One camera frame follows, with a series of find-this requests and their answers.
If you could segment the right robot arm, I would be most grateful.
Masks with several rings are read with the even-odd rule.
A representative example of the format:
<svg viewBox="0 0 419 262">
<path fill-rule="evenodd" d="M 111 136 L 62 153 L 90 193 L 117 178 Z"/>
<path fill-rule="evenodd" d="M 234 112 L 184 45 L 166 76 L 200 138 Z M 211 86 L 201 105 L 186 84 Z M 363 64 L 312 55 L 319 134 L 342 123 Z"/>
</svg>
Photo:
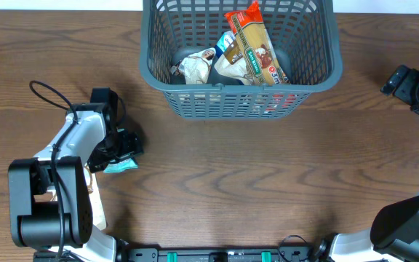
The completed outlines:
<svg viewBox="0 0 419 262">
<path fill-rule="evenodd" d="M 380 91 L 406 103 L 419 115 L 419 71 L 399 66 Z M 369 229 L 324 239 L 313 261 L 419 261 L 419 189 L 385 206 Z"/>
</svg>

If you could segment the orange spaghetti packet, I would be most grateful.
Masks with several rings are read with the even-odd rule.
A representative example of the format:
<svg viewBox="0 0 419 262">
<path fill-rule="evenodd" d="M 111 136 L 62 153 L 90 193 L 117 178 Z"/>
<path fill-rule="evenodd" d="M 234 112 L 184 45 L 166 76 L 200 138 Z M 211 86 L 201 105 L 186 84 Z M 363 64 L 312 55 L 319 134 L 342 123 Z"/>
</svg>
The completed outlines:
<svg viewBox="0 0 419 262">
<path fill-rule="evenodd" d="M 282 70 L 257 1 L 245 10 L 225 14 L 245 61 L 249 85 L 291 84 Z"/>
</svg>

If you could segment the beige snack pouch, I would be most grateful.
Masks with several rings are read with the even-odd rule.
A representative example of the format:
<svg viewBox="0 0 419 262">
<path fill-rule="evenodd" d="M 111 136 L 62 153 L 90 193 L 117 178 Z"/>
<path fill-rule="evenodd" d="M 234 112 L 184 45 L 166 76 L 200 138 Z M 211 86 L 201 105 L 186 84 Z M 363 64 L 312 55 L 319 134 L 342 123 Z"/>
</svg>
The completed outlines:
<svg viewBox="0 0 419 262">
<path fill-rule="evenodd" d="M 215 70 L 222 76 L 236 79 L 240 84 L 253 85 L 253 77 L 248 73 L 247 63 L 236 40 L 214 64 Z"/>
<path fill-rule="evenodd" d="M 92 205 L 93 223 L 101 231 L 107 228 L 103 203 L 100 198 L 100 190 L 97 184 L 96 174 L 91 172 L 87 165 L 84 165 L 84 177 L 87 183 L 89 199 Z"/>
<path fill-rule="evenodd" d="M 183 76 L 186 84 L 206 84 L 215 55 L 213 47 L 190 54 L 173 65 L 170 73 L 174 76 Z"/>
</svg>

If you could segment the blue tissue multipack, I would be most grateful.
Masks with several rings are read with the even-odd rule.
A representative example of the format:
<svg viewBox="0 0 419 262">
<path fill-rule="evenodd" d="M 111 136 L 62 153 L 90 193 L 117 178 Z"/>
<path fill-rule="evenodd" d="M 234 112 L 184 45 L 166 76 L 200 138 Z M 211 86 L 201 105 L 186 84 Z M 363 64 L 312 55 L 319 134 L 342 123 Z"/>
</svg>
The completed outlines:
<svg viewBox="0 0 419 262">
<path fill-rule="evenodd" d="M 216 57 L 219 58 L 229 47 L 234 46 L 235 35 L 232 31 L 226 31 L 215 45 Z"/>
</svg>

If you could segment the teal wipes packet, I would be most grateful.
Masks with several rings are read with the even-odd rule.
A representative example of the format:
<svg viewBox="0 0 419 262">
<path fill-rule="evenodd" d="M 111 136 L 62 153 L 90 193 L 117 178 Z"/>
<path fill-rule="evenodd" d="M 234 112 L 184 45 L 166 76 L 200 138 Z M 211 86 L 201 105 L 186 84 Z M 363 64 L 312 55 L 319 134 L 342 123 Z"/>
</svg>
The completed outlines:
<svg viewBox="0 0 419 262">
<path fill-rule="evenodd" d="M 104 169 L 104 173 L 120 173 L 127 170 L 137 169 L 137 162 L 133 158 L 128 158 L 120 162 L 110 162 Z"/>
</svg>

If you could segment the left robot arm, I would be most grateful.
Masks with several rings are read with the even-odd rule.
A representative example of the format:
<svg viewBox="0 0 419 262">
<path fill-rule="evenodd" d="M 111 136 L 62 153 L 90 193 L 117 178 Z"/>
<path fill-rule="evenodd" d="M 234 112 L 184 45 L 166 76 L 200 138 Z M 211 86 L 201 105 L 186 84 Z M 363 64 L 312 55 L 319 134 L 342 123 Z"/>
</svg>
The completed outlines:
<svg viewBox="0 0 419 262">
<path fill-rule="evenodd" d="M 134 132 L 120 128 L 123 100 L 94 88 L 88 103 L 65 107 L 65 124 L 38 154 L 8 168 L 12 241 L 35 250 L 34 261 L 128 261 L 124 240 L 94 224 L 89 184 L 96 172 L 137 167 L 143 152 Z"/>
</svg>

